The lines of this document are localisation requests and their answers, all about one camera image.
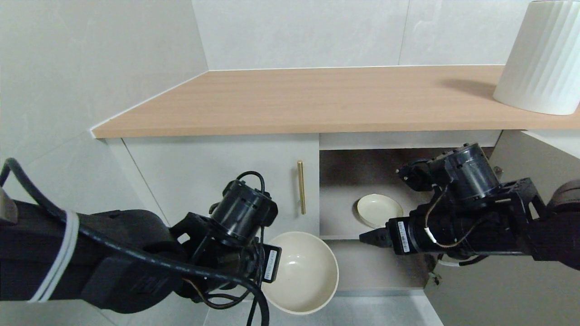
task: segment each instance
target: white cable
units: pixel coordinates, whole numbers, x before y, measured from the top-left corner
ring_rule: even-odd
[[[66,211],[67,214],[67,224],[64,229],[63,242],[60,244],[59,253],[56,255],[55,261],[52,263],[50,270],[46,274],[46,277],[42,281],[38,290],[28,301],[28,303],[34,302],[46,302],[50,299],[50,296],[54,292],[56,285],[59,283],[65,269],[70,262],[74,249],[77,246],[78,229],[79,229],[79,219],[78,215],[73,211]]]
[[[449,266],[449,267],[461,267],[459,263],[452,263],[452,262],[444,262],[443,260],[439,260],[437,262],[438,265]]]
[[[50,299],[52,292],[55,291],[56,285],[58,285],[60,278],[63,276],[64,271],[67,269],[68,263],[70,263],[71,258],[73,256],[74,249],[77,246],[78,228],[80,225],[77,213],[73,211],[67,211],[67,221],[69,220],[71,221],[72,224],[72,235],[70,238],[70,242],[68,243],[67,252],[64,255],[63,261],[61,262],[59,269],[56,271],[55,277],[50,283],[50,286],[48,286],[48,289],[46,289],[46,292],[38,302],[46,302],[48,301],[48,299]]]

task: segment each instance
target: cabinet door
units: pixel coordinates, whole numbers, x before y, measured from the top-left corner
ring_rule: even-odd
[[[287,231],[318,235],[318,134],[127,138],[124,142],[170,224],[208,214],[229,181],[258,171],[278,204],[266,241]],[[300,211],[297,161],[304,164],[306,214]],[[259,188],[258,179],[244,180]]]
[[[580,159],[529,132],[504,131],[491,157],[502,181],[530,177],[547,203],[580,179]],[[578,325],[580,271],[529,256],[492,256],[466,267],[437,266],[425,293],[445,326]]]

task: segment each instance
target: wooden countertop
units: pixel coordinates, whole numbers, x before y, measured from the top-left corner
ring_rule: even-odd
[[[492,98],[503,66],[211,71],[95,127],[97,138],[579,129]]]

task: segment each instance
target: white bowl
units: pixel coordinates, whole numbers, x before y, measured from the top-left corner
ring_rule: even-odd
[[[390,219],[403,216],[403,208],[399,203],[379,194],[370,194],[360,198],[357,211],[362,222],[374,229],[385,227],[385,223]]]
[[[273,283],[262,283],[266,299],[291,314],[319,311],[332,299],[338,286],[338,263],[332,250],[305,232],[287,232],[269,242],[282,248]]]

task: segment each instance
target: open cabinet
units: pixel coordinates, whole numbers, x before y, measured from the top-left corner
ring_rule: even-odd
[[[580,159],[532,132],[504,131],[490,163],[502,181],[530,177],[548,202],[563,183],[580,178]],[[439,286],[425,288],[445,326],[578,325],[580,271],[529,256],[492,256],[466,267],[437,266]]]
[[[320,238],[331,247],[340,268],[338,290],[361,295],[421,290],[428,278],[424,255],[397,256],[392,248],[358,241],[373,230],[357,213],[358,200],[382,194],[395,200],[403,216],[430,201],[432,192],[411,190],[396,170],[452,147],[334,149],[320,151]],[[490,153],[492,147],[485,148]]]

